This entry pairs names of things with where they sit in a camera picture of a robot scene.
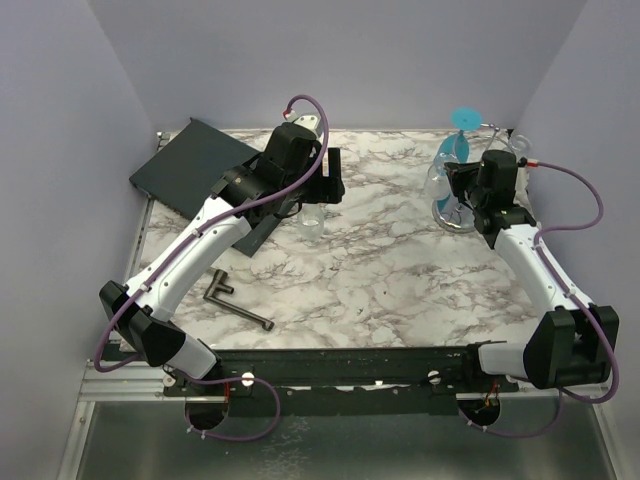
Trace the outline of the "blue wine glass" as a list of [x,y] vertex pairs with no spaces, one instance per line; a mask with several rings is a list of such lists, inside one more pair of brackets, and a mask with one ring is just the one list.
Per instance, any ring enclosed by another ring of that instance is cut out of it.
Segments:
[[[447,137],[437,152],[451,153],[456,156],[457,163],[466,163],[469,158],[470,145],[466,135],[478,130],[482,123],[482,115],[469,107],[459,107],[450,116],[455,132]],[[442,210],[449,202],[450,195],[445,200],[435,201],[436,207]]]

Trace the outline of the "aluminium extrusion frame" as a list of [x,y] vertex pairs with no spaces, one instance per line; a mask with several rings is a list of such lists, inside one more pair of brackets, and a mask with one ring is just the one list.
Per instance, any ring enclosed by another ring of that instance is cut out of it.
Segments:
[[[141,270],[144,252],[151,248],[147,248],[147,245],[151,242],[149,238],[153,234],[152,227],[157,223],[156,217],[159,214],[156,215],[156,210],[164,209],[165,213],[169,211],[168,207],[156,207],[161,204],[151,197],[147,197],[143,205],[125,280]],[[180,399],[163,397],[164,373],[145,365],[141,362],[131,363],[121,370],[101,375],[94,370],[93,363],[87,360],[56,479],[82,478],[84,466],[88,465],[85,462],[85,451],[90,447],[91,429],[97,422],[100,404],[131,403],[136,406],[141,403],[163,405],[181,402]]]

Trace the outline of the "chrome wine glass rack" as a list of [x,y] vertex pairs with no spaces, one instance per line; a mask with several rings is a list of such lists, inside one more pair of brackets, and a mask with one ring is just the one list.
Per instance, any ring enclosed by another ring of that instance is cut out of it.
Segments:
[[[512,153],[508,146],[508,138],[513,129],[499,127],[493,123],[482,123],[478,130],[469,132],[466,137],[470,145],[469,158],[466,163],[479,161],[487,149],[502,149]],[[471,210],[461,205],[451,194],[447,205],[439,210],[435,200],[431,204],[432,216],[436,223],[446,231],[456,234],[467,234],[474,231],[474,220]]]

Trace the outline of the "dark grey flat box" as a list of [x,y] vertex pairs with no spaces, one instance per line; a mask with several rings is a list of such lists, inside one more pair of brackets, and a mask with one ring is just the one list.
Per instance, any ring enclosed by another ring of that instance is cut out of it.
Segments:
[[258,154],[242,141],[192,119],[129,181],[147,196],[192,220],[224,173],[253,164]]

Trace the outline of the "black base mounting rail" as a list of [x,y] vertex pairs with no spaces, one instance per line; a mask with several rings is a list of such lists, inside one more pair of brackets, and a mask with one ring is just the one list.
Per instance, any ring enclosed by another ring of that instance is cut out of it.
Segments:
[[207,414],[233,417],[454,415],[457,400],[517,386],[472,364],[467,347],[222,350],[211,373],[229,388],[198,385],[176,375],[165,396]]

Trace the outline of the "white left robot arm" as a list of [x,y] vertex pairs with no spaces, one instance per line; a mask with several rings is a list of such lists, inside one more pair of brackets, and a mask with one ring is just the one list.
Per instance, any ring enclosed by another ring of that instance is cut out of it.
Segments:
[[182,299],[229,248],[270,216],[295,204],[337,204],[345,188],[328,123],[305,114],[272,132],[264,151],[224,172],[195,218],[146,269],[99,293],[116,331],[150,366],[187,375],[201,395],[222,380],[219,358],[172,322]]

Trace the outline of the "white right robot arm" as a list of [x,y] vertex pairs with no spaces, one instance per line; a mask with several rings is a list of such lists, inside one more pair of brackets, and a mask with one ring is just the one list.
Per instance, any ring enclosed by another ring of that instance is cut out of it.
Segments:
[[447,162],[453,196],[473,214],[474,227],[511,268],[540,318],[524,344],[485,342],[472,346],[460,379],[480,392],[496,376],[525,380],[538,389],[614,382],[619,317],[598,306],[562,269],[543,241],[544,229],[517,204],[516,180],[534,161],[487,150],[480,161]]

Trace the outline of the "clear ribbed wine glass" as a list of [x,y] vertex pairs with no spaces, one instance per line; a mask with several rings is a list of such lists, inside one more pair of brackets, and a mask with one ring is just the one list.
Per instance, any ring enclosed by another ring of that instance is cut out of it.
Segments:
[[324,233],[325,214],[318,204],[304,204],[297,214],[298,231],[301,238],[317,242]]

